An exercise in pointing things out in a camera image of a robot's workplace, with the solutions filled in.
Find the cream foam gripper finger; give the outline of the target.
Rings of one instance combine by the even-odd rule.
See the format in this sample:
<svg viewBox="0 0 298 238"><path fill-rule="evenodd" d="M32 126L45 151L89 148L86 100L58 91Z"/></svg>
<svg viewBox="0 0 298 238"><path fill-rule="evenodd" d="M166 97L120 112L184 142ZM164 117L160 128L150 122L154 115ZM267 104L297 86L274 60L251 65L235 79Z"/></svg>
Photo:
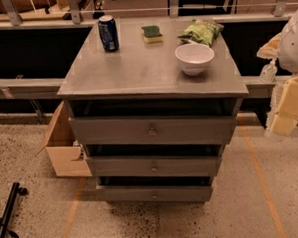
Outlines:
<svg viewBox="0 0 298 238"><path fill-rule="evenodd" d="M275 85L270 107L265 135L268 138L289 136L298 125L298 75Z"/></svg>

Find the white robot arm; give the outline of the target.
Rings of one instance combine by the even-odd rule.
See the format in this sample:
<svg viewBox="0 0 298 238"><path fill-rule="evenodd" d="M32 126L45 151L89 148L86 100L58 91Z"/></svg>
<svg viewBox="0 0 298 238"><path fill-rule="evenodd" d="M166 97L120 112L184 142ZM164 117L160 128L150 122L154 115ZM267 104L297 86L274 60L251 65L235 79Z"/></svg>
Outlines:
<svg viewBox="0 0 298 238"><path fill-rule="evenodd" d="M257 56L270 60L262 68L260 78L263 82L273 81L275 61L292 74L285 83L275 85L270 101L271 111L266 120L267 137L289 136L298 124L298 8L282 32L260 47Z"/></svg>

